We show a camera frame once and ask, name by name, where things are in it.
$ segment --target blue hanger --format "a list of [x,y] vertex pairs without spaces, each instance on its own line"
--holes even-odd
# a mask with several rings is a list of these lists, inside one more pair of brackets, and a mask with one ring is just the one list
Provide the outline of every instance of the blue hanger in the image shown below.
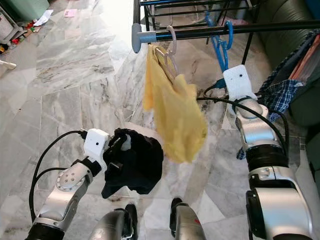
[[[215,27],[214,21],[210,18],[209,12],[206,12],[205,14],[205,20],[209,27]],[[232,42],[234,39],[234,28],[232,26],[231,21],[226,21],[224,26],[227,26],[229,28],[229,39],[227,41],[223,41],[220,39],[219,36],[211,36],[211,41],[213,44],[213,48],[215,50],[216,57],[218,59],[221,71],[224,72],[227,70],[228,67],[228,53],[227,50],[229,50],[232,47]]]

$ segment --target black garment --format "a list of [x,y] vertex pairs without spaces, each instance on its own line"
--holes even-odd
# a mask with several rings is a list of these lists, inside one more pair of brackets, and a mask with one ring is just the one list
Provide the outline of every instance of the black garment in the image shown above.
[[123,186],[128,186],[130,190],[136,190],[139,194],[148,194],[162,176],[162,162],[164,152],[160,143],[152,138],[146,137],[134,130],[116,129],[114,138],[110,141],[112,146],[118,138],[131,137],[131,149],[127,151],[117,151],[108,159],[123,164],[122,169],[118,170],[109,164],[104,173],[105,185],[101,192],[104,199],[110,197]]

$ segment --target black metal rack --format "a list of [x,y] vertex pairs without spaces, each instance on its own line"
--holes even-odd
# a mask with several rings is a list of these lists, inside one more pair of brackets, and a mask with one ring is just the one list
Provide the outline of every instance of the black metal rack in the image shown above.
[[[284,31],[284,30],[298,30],[298,29],[318,29],[320,28],[320,20],[308,20],[308,21],[291,21],[291,22],[276,22],[267,24],[257,24],[257,19],[260,11],[261,1],[258,0],[256,5],[252,5],[250,0],[243,0],[245,6],[229,7],[230,2],[236,0],[134,0],[133,8],[133,25],[132,25],[132,49],[135,53],[138,53],[141,48],[141,43],[153,43],[161,41],[172,40],[172,35],[169,31],[161,30],[165,27],[159,27],[156,29],[156,17],[182,15],[182,14],[195,14],[204,12],[219,12],[217,22],[222,17],[222,14],[227,13],[230,10],[250,10],[252,13],[252,24],[249,25],[234,25],[234,34],[249,33],[246,47],[244,50],[242,64],[245,64],[249,48],[251,45],[253,34],[256,32],[268,32],[268,31]],[[177,8],[177,7],[189,7],[189,6],[202,6],[202,5],[214,5],[223,4],[219,9],[207,9],[207,10],[195,10],[195,11],[179,11],[168,13],[156,13],[156,9],[164,8]],[[146,32],[142,32],[140,22],[140,7],[143,6],[145,15]],[[153,31],[150,31],[149,18],[152,19]],[[225,26],[206,27],[206,23],[186,24],[186,25],[173,25],[175,29],[175,35],[177,40],[185,39],[198,39],[209,38],[216,35],[228,35],[229,29]]]

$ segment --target plastic container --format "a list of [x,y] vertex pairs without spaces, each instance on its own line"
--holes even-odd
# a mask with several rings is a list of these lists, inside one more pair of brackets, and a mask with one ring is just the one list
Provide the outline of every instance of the plastic container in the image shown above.
[[14,27],[6,19],[3,13],[0,12],[0,39],[5,39],[12,32]]
[[47,0],[5,0],[24,21],[39,19],[48,9]]

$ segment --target yellow towel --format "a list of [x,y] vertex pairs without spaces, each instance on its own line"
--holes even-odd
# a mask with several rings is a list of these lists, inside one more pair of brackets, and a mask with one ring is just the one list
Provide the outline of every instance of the yellow towel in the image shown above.
[[175,163],[191,163],[207,136],[207,123],[196,101],[197,89],[187,84],[179,74],[171,83],[156,55],[156,48],[149,44],[146,61],[143,107],[154,110],[156,130],[164,141],[164,152]]

